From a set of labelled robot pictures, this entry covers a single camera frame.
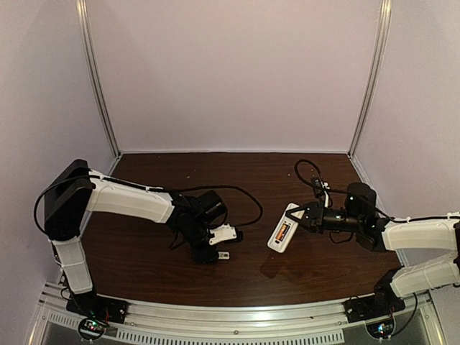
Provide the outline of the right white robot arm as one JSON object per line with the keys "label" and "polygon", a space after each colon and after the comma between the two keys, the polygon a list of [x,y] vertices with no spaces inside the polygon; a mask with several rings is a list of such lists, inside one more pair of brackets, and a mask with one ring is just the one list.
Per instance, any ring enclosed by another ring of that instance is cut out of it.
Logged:
{"label": "right white robot arm", "polygon": [[421,218],[391,218],[378,211],[377,194],[365,183],[351,183],[344,207],[322,200],[286,211],[285,215],[312,233],[348,232],[371,252],[399,249],[445,249],[447,253],[411,267],[390,270],[374,287],[375,295],[403,298],[420,291],[459,284],[459,213]]}

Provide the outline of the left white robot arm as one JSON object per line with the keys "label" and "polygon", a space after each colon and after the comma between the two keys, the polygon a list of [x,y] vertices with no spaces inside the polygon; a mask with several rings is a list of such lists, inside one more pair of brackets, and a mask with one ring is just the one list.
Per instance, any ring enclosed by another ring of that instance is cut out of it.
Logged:
{"label": "left white robot arm", "polygon": [[183,236],[198,264],[223,258],[217,244],[238,237],[233,226],[214,225],[227,212],[215,191],[194,197],[179,190],[125,182],[90,169],[85,160],[74,160],[37,200],[44,203],[44,224],[39,229],[54,246],[75,295],[95,290],[81,244],[81,223],[88,212],[115,213],[164,224]]}

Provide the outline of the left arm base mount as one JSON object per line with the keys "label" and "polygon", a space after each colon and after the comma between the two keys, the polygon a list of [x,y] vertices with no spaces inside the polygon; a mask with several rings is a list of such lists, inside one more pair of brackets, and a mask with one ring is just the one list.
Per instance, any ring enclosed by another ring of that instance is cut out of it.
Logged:
{"label": "left arm base mount", "polygon": [[128,306],[125,300],[102,297],[95,292],[72,293],[66,310],[97,321],[123,324]]}

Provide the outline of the white remote control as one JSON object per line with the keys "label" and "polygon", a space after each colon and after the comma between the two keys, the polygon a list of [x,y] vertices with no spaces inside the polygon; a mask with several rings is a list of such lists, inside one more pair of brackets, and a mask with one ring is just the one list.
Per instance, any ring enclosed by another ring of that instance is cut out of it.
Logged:
{"label": "white remote control", "polygon": [[275,252],[284,253],[298,228],[296,219],[301,219],[303,214],[304,210],[301,210],[298,204],[289,203],[273,230],[267,246]]}

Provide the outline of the purple battery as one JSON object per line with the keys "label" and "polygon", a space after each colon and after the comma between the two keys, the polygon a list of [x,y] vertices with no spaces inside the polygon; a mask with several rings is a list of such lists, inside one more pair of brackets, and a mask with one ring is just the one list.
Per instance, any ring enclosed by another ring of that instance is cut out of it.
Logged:
{"label": "purple battery", "polygon": [[284,229],[284,232],[283,232],[283,240],[286,240],[289,235],[290,235],[290,232],[291,232],[292,228],[290,226],[287,226],[285,229]]}

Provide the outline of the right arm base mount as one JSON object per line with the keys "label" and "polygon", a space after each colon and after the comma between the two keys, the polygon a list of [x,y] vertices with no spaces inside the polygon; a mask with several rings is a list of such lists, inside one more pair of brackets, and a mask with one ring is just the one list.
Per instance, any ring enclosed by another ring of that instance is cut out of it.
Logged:
{"label": "right arm base mount", "polygon": [[379,287],[372,295],[354,296],[345,300],[343,306],[348,322],[354,323],[403,311],[405,302],[391,288]]}

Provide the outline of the white battery cover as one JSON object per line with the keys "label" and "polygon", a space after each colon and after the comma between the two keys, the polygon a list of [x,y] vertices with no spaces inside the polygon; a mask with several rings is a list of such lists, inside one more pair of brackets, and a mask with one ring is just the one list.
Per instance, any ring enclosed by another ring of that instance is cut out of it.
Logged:
{"label": "white battery cover", "polygon": [[230,254],[228,252],[218,252],[218,260],[228,260],[230,259]]}

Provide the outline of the orange battery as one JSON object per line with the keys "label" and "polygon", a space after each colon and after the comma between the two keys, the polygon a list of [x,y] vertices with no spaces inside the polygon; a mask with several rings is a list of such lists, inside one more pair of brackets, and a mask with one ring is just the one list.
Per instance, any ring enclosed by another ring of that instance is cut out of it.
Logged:
{"label": "orange battery", "polygon": [[289,224],[283,224],[281,227],[280,227],[280,230],[278,231],[275,239],[277,242],[281,242],[283,240],[283,232],[284,232],[284,229],[287,227],[287,226],[290,226]]}

